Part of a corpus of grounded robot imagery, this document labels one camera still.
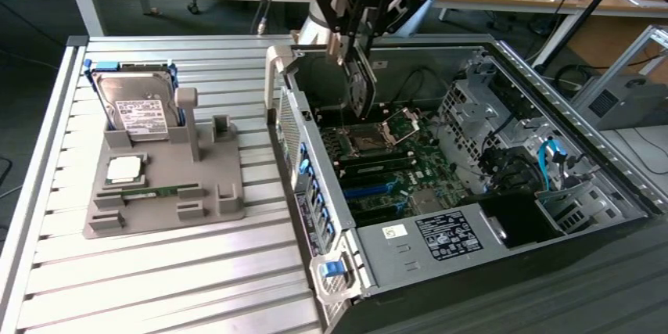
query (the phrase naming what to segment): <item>expansion slot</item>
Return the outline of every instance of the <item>expansion slot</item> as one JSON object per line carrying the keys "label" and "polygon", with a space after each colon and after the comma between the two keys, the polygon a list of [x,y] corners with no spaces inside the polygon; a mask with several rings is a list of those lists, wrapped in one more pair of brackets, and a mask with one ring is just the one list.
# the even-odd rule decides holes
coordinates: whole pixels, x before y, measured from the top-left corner
{"label": "expansion slot", "polygon": [[362,197],[386,195],[391,193],[397,179],[389,183],[371,185],[362,188],[350,188],[343,190],[345,199],[358,199]]}

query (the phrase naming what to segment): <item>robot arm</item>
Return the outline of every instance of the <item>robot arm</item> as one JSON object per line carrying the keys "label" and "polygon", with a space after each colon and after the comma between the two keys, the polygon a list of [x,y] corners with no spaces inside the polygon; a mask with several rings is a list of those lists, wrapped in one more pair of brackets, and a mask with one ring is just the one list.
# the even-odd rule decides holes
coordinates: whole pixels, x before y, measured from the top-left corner
{"label": "robot arm", "polygon": [[331,32],[327,54],[347,78],[349,104],[357,117],[370,110],[375,79],[367,65],[373,38],[394,33],[425,0],[314,0]]}

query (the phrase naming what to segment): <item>blue cable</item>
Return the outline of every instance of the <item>blue cable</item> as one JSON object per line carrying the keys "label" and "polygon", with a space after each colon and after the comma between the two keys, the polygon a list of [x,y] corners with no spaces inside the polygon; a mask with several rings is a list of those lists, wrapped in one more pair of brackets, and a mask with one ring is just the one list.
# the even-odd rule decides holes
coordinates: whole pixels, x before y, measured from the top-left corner
{"label": "blue cable", "polygon": [[558,140],[554,140],[551,138],[547,138],[541,144],[538,148],[538,167],[539,167],[539,172],[542,173],[542,178],[545,179],[545,190],[550,190],[550,178],[549,175],[546,174],[546,161],[545,161],[545,151],[546,147],[550,147],[550,149],[554,151],[554,154],[562,154],[566,156],[566,153],[561,151],[559,148],[559,142]]}

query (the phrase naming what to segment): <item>white table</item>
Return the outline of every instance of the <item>white table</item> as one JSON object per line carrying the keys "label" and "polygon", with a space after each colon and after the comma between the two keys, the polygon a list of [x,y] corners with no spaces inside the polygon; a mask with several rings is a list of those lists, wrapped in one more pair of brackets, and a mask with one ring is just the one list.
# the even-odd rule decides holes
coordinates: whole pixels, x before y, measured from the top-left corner
{"label": "white table", "polygon": [[[263,120],[266,47],[286,36],[91,38],[67,47],[0,258],[1,334],[319,333]],[[86,240],[102,108],[83,59],[173,59],[197,121],[231,116],[247,216]]]}

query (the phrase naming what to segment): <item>cable on floor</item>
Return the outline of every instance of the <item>cable on floor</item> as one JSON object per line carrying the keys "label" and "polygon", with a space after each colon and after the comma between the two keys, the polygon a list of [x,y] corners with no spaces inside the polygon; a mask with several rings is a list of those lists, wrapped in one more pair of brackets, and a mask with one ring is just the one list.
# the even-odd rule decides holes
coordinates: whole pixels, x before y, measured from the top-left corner
{"label": "cable on floor", "polygon": [[21,16],[21,14],[14,11],[6,4],[3,4],[3,2],[0,2],[0,7],[2,7],[17,19],[19,19],[38,34],[41,34],[41,36],[43,38],[46,38],[49,41],[51,41],[53,43],[55,43],[59,47],[63,47],[65,44],[62,42],[59,42],[57,39],[54,39],[51,36],[47,35],[47,33],[45,33],[42,31],[42,29],[39,29],[30,21],[27,21],[27,19],[25,17]]}
{"label": "cable on floor", "polygon": [[26,58],[25,56],[19,56],[17,54],[11,54],[9,51],[5,51],[5,50],[0,49],[0,53],[5,54],[6,56],[11,57],[13,59],[18,59],[18,60],[22,60],[25,62],[38,64],[41,66],[47,66],[49,68],[51,68],[54,70],[58,70],[58,67],[54,66],[53,64],[49,64],[49,63],[42,62],[39,60],[34,60],[34,59]]}
{"label": "cable on floor", "polygon": [[[639,135],[639,137],[642,138],[642,140],[645,140],[650,145],[653,145],[663,154],[665,154],[665,158],[668,158],[668,152],[659,148],[653,142],[650,142],[639,133],[639,131],[633,128],[633,130],[635,131],[635,133]],[[649,166],[646,165],[645,163],[645,160],[639,157],[639,154],[637,154],[637,151],[633,149],[633,147],[630,146],[630,144],[627,143],[626,139],[623,138],[622,134],[619,133],[619,131],[617,131],[614,129],[614,133],[617,134],[618,138],[622,140],[623,142],[623,145],[627,147],[627,149],[630,150],[630,153],[633,153],[633,155],[635,156],[637,160],[639,160],[639,163],[642,164],[642,166],[645,167],[645,169],[651,172],[654,175],[666,175],[668,174],[668,171],[663,171],[663,172],[658,172],[658,171],[654,171],[649,168]]]}
{"label": "cable on floor", "polygon": [[10,159],[5,158],[3,156],[0,156],[0,160],[3,160],[6,166],[3,167],[2,174],[0,174],[0,187],[2,187],[3,179],[6,179],[6,176],[9,175],[9,171],[11,170],[13,167],[13,162]]}
{"label": "cable on floor", "polygon": [[18,185],[17,187],[13,187],[11,189],[9,189],[6,192],[3,192],[0,195],[0,199],[3,199],[6,196],[9,196],[11,193],[14,193],[21,188],[22,188],[22,185]]}

